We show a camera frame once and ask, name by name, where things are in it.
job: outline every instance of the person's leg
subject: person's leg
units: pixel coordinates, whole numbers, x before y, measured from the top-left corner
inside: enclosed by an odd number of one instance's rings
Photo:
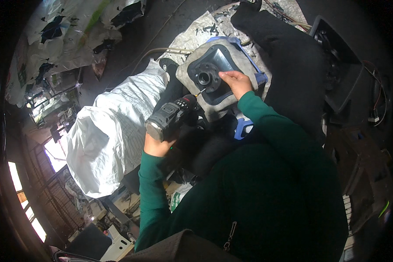
[[[268,11],[259,12],[260,2],[241,3],[231,17],[233,26],[249,35],[270,60],[272,73],[265,103],[299,124],[314,139],[321,131],[326,77],[324,53],[317,42]]]

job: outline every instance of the plastic bag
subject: plastic bag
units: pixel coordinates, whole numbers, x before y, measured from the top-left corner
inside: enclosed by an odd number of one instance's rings
[[[141,163],[144,121],[167,83],[166,72],[151,60],[144,72],[99,95],[92,107],[77,114],[67,135],[67,165],[86,196],[112,194],[124,174]]]
[[[192,186],[190,183],[183,184],[180,186],[172,195],[171,201],[171,212],[175,211],[179,203],[182,201],[183,197],[191,190]]]
[[[141,12],[137,12],[134,14],[129,13],[128,16],[125,17],[126,20],[123,20],[122,23],[120,23],[119,25],[113,24],[113,19],[116,16],[118,16],[123,11],[124,8],[138,2],[141,2],[141,10],[140,10]],[[102,12],[102,15],[100,16],[100,20],[102,21],[103,24],[105,24],[105,28],[119,29],[124,24],[131,23],[137,17],[143,16],[143,14],[144,14],[144,8],[143,8],[142,0],[114,0]]]

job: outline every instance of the black rubber scrap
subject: black rubber scrap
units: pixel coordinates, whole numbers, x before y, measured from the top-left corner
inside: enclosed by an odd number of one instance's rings
[[[56,16],[54,20],[50,23],[48,23],[43,29],[42,29],[42,39],[41,43],[45,43],[46,40],[49,39],[54,39],[58,36],[62,36],[63,33],[61,32],[61,21],[63,20],[64,16]]]

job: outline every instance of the cordless drill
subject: cordless drill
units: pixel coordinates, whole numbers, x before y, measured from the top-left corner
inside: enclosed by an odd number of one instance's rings
[[[170,139],[189,117],[198,95],[186,95],[174,102],[165,103],[146,120],[147,133],[160,142]]]

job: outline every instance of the person's right hand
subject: person's right hand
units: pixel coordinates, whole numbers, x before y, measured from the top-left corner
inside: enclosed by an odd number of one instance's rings
[[[252,82],[249,76],[238,71],[219,72],[220,78],[226,82],[233,92],[236,99],[240,98],[249,91],[252,91]]]

